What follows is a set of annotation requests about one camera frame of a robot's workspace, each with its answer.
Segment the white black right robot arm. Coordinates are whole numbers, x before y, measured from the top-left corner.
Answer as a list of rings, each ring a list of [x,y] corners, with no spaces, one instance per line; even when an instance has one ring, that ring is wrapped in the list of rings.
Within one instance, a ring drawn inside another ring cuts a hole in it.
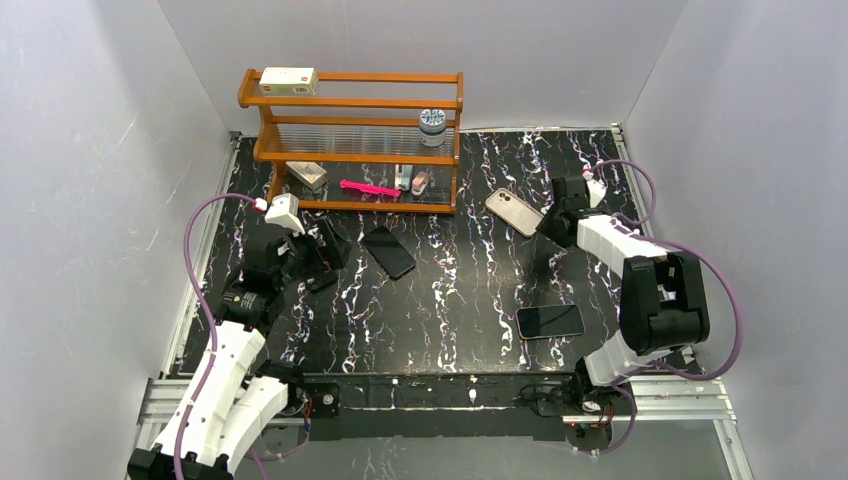
[[[593,255],[621,283],[618,331],[577,362],[568,386],[570,400],[601,403],[638,370],[708,338],[701,262],[643,239],[598,208],[583,177],[556,177],[551,189],[538,233]]]

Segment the beige phone case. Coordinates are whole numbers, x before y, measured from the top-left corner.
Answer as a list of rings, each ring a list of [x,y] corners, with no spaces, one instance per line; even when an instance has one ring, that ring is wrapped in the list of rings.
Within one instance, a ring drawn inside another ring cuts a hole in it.
[[[536,234],[543,219],[543,215],[538,210],[504,188],[493,192],[485,200],[485,206],[498,218],[527,238]]]

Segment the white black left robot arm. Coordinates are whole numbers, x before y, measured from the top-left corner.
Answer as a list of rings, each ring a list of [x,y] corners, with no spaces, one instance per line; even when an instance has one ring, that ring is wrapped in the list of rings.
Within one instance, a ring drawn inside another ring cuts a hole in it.
[[[301,373],[266,360],[248,373],[293,285],[311,292],[345,268],[351,245],[324,218],[305,233],[269,224],[245,245],[216,310],[196,373],[164,429],[131,454],[131,479],[232,479],[263,428],[289,405],[308,413]]]

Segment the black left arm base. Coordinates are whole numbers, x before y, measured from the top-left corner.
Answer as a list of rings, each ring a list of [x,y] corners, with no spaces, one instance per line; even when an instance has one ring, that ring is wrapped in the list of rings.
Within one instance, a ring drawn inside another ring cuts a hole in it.
[[[315,419],[335,419],[339,415],[340,387],[336,383],[326,379],[315,383],[299,366],[275,360],[264,361],[255,376],[276,379],[287,388],[283,395],[285,405],[274,411],[271,420],[262,427],[258,442],[263,452],[254,456],[257,462],[284,461],[311,442]],[[291,431],[295,443],[287,450],[281,444],[272,449],[266,441],[266,432],[276,434],[282,430]]]

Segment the black smartphone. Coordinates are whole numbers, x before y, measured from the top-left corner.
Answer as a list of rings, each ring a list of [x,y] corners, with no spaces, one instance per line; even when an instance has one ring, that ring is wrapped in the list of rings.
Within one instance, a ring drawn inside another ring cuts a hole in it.
[[[392,280],[401,278],[416,266],[414,257],[385,226],[366,233],[360,243]]]

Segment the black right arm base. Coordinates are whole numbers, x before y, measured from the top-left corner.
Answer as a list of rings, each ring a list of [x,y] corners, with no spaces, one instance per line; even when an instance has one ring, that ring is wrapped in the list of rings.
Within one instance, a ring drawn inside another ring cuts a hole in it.
[[[629,440],[638,414],[629,386],[622,382],[594,386],[576,374],[564,382],[525,386],[517,401],[539,417],[562,419],[572,450],[595,458],[618,450]]]

